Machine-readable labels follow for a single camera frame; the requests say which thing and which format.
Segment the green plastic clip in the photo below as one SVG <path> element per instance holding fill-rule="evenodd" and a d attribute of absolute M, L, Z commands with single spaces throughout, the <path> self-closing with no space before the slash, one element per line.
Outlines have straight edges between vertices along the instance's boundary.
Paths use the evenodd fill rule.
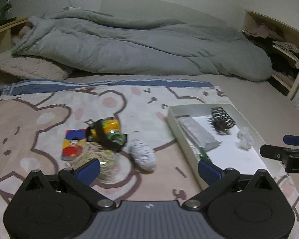
<path fill-rule="evenodd" d="M 199 147 L 199 153 L 200 153 L 200 158 L 201 159 L 203 159 L 204 161 L 212 163 L 212 161 L 208 157 L 207 153 L 205 152 L 204 148 Z"/>

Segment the yellow headlamp with strap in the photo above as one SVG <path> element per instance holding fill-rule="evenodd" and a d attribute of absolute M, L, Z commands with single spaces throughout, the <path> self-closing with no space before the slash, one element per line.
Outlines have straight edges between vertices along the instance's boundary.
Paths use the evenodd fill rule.
<path fill-rule="evenodd" d="M 89 125 L 86 129 L 86 141 L 96 142 L 108 150 L 119 152 L 127 143 L 127 134 L 122 133 L 117 119 L 108 117 Z"/>

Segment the colourful playing card box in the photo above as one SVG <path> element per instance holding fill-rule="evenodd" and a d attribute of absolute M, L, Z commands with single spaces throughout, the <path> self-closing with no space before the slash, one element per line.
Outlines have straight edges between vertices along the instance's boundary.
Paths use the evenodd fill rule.
<path fill-rule="evenodd" d="M 85 129 L 69 129 L 65 133 L 62 145 L 61 159 L 73 161 L 81 155 L 83 145 L 86 143 Z"/>

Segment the bundle of rubber bands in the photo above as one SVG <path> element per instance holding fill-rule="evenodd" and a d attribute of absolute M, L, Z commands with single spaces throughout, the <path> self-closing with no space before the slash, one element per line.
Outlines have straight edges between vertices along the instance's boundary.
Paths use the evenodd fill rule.
<path fill-rule="evenodd" d="M 83 144 L 82 153 L 74 160 L 72 166 L 74 168 L 81 167 L 92 159 L 98 159 L 100 162 L 99 180 L 110 181 L 114 179 L 117 172 L 117 155 L 96 142 Z"/>

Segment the grey sachet packet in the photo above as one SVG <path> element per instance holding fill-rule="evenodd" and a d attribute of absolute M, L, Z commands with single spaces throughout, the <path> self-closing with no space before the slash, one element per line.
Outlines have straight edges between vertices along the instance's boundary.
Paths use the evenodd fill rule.
<path fill-rule="evenodd" d="M 202 148 L 205 152 L 216 149 L 221 145 L 221 141 L 216 140 L 192 117 L 181 116 L 177 118 L 177 121 L 193 144 L 198 148 Z"/>

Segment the white shallow cardboard box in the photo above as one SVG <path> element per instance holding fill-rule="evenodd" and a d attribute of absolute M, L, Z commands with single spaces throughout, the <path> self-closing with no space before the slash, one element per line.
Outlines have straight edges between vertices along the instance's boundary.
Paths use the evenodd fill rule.
<path fill-rule="evenodd" d="M 212 126 L 211 110 L 216 107 L 222 107 L 236 125 L 229 130 L 227 134 L 220 135 Z M 199 149 L 189 140 L 182 127 L 178 123 L 181 116 L 190 116 L 221 144 L 216 149 L 207 153 L 213 164 L 225 169 L 233 167 L 242 174 L 254 174 L 258 169 L 269 171 L 272 177 L 276 177 L 282 166 L 279 162 L 261 157 L 260 147 L 265 141 L 250 125 L 248 120 L 231 104 L 192 104 L 172 106 L 168 110 L 167 122 L 174 137 L 178 141 L 188 165 L 190 166 L 199 187 L 204 190 L 208 187 L 207 183 L 202 180 L 198 173 L 198 161 L 200 159 Z M 250 150 L 244 151 L 238 148 L 239 139 L 237 133 L 240 129 L 246 127 L 253 138 L 253 146 Z"/>

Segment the cartoon bear blanket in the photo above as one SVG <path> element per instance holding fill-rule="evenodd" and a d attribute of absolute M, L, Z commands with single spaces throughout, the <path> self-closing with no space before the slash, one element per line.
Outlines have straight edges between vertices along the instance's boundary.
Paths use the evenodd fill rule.
<path fill-rule="evenodd" d="M 299 238 L 295 136 L 186 80 L 29 81 L 0 97 L 0 238 Z"/>

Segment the white patterned sock roll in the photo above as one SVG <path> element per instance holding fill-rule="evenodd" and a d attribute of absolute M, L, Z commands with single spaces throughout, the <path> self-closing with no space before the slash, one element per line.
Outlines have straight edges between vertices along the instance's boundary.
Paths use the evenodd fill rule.
<path fill-rule="evenodd" d="M 130 155 L 142 170 L 150 173 L 156 170 L 156 154 L 147 143 L 139 139 L 133 139 L 130 144 Z"/>

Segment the wooden storage shelf unit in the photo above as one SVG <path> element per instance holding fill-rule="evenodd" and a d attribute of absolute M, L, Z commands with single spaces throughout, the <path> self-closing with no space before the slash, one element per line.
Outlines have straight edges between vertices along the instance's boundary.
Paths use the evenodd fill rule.
<path fill-rule="evenodd" d="M 272 76 L 269 83 L 290 100 L 299 90 L 299 30 L 279 20 L 253 11 L 246 11 L 243 28 L 253 29 L 261 24 L 284 37 L 280 42 L 272 38 L 243 35 L 262 48 L 272 62 Z"/>

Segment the pink clothes pile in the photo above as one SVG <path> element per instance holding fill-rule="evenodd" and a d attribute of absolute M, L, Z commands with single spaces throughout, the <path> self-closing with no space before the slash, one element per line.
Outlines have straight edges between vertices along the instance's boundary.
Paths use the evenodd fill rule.
<path fill-rule="evenodd" d="M 278 35 L 276 31 L 273 31 L 269 27 L 267 27 L 265 24 L 261 24 L 260 26 L 257 26 L 253 29 L 244 28 L 242 30 L 242 33 L 244 33 L 247 36 L 253 36 L 253 37 L 261 37 L 261 38 L 272 38 L 274 40 L 278 40 L 280 42 L 284 41 L 284 37 L 281 35 Z"/>

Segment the beige pillow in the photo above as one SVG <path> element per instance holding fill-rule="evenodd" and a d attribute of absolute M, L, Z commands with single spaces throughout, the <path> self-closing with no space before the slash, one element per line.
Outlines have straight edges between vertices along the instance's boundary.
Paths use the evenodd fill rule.
<path fill-rule="evenodd" d="M 65 80 L 73 72 L 57 62 L 33 56 L 16 56 L 11 50 L 0 53 L 0 90 L 5 84 L 27 79 Z"/>

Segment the grey rumpled duvet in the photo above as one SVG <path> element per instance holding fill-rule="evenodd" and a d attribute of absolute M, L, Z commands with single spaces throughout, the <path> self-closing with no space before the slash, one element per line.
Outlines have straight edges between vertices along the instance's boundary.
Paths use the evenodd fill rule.
<path fill-rule="evenodd" d="M 98 74 L 222 74 L 261 82 L 272 75 L 266 52 L 223 23 L 127 20 L 89 10 L 45 13 L 13 53 Z"/>

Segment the wooden bedside shelf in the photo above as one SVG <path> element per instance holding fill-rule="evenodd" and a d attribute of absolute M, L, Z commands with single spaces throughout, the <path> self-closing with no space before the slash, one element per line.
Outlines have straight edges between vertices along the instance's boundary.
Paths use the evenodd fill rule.
<path fill-rule="evenodd" d="M 0 53 L 13 47 L 13 38 L 25 26 L 27 17 L 0 26 Z"/>

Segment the grey headboard panel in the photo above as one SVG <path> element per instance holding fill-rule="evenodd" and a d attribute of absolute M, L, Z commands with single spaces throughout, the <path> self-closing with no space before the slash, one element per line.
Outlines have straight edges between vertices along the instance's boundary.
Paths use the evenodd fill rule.
<path fill-rule="evenodd" d="M 100 12 L 127 20 L 175 19 L 200 25 L 227 24 L 204 12 L 160 0 L 101 0 Z"/>

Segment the green glass bottle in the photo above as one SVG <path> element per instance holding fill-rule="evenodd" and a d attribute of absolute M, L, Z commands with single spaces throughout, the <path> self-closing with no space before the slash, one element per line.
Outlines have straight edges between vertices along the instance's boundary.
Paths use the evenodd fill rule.
<path fill-rule="evenodd" d="M 6 0 L 5 6 L 2 8 L 0 26 L 13 21 L 11 0 Z"/>

